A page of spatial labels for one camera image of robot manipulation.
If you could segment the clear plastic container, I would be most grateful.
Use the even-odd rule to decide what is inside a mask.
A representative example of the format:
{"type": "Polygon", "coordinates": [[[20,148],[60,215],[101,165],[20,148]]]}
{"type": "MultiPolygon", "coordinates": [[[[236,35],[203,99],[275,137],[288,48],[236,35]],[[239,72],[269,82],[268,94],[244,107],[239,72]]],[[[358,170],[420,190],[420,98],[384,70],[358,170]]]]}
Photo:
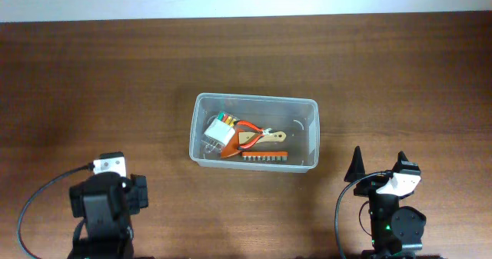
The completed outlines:
{"type": "Polygon", "coordinates": [[[202,167],[249,171],[305,173],[317,166],[320,154],[320,118],[316,101],[305,98],[201,93],[191,119],[189,155],[202,167]],[[252,151],[286,151],[284,160],[244,159],[239,154],[222,158],[205,143],[206,128],[226,116],[250,121],[273,132],[283,131],[282,142],[261,142],[252,151]]]}

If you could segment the red handled pliers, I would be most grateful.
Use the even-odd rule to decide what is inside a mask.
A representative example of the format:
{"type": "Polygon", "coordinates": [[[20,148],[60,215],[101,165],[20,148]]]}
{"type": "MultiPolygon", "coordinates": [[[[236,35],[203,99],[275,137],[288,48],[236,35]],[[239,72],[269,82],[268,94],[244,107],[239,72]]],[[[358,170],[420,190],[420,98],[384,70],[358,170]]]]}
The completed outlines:
{"type": "Polygon", "coordinates": [[[259,142],[260,139],[262,139],[263,137],[265,137],[267,135],[270,135],[272,132],[271,128],[259,128],[257,125],[254,125],[253,123],[251,123],[249,121],[235,121],[234,124],[237,127],[250,128],[251,133],[253,135],[253,138],[251,140],[248,140],[244,144],[239,144],[238,149],[240,151],[245,151],[245,150],[252,148],[253,146],[255,146],[259,142]]]}

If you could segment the clear case of coloured bits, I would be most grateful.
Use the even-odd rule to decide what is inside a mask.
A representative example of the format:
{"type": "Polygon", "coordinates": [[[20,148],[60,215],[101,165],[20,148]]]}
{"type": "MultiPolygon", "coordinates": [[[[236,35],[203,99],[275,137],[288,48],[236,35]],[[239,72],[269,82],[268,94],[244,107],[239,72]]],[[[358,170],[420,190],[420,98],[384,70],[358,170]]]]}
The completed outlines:
{"type": "Polygon", "coordinates": [[[206,154],[221,153],[235,135],[236,116],[220,111],[206,122],[201,143],[206,154]]]}

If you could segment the orange socket rail with sockets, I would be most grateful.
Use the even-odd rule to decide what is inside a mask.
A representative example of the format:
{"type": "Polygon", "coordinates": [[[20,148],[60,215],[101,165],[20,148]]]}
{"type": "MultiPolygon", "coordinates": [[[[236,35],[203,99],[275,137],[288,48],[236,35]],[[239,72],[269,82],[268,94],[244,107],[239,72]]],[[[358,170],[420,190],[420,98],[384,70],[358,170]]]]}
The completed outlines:
{"type": "Polygon", "coordinates": [[[246,161],[286,161],[286,151],[243,151],[241,156],[246,161]]]}

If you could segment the orange scraper with wooden handle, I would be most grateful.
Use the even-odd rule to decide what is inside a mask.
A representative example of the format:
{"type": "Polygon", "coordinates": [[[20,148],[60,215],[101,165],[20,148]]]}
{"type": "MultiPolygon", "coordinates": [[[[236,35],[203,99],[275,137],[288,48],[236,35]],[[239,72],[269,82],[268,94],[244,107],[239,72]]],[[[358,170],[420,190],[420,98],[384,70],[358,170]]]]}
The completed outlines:
{"type": "MultiPolygon", "coordinates": [[[[230,158],[238,155],[240,152],[238,149],[239,144],[244,144],[248,140],[251,140],[253,135],[249,131],[245,131],[241,128],[235,130],[234,136],[228,142],[225,148],[221,151],[221,158],[230,158]]],[[[282,142],[287,138],[287,135],[283,131],[273,132],[259,140],[257,144],[270,143],[270,142],[282,142]]]]}

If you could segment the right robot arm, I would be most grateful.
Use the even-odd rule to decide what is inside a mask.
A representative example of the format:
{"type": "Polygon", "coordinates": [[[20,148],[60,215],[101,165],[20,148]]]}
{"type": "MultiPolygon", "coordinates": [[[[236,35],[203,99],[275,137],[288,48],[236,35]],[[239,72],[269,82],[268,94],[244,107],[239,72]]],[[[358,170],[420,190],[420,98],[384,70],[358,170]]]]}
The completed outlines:
{"type": "Polygon", "coordinates": [[[366,173],[361,149],[356,147],[351,164],[344,177],[348,186],[337,200],[337,209],[344,194],[353,188],[357,197],[366,198],[371,229],[370,250],[362,251],[362,258],[415,258],[422,249],[421,238],[427,219],[409,206],[400,206],[400,200],[411,196],[421,181],[418,164],[399,152],[392,169],[366,173]]]}

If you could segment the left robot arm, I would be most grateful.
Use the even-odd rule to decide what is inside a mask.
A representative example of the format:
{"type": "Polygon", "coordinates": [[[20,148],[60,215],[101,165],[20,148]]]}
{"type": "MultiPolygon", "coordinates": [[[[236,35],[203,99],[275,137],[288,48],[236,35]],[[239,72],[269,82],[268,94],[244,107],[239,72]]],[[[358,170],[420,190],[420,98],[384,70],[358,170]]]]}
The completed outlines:
{"type": "Polygon", "coordinates": [[[74,230],[70,258],[135,257],[131,216],[148,207],[145,176],[95,174],[70,187],[69,197],[73,216],[81,218],[74,230]]]}

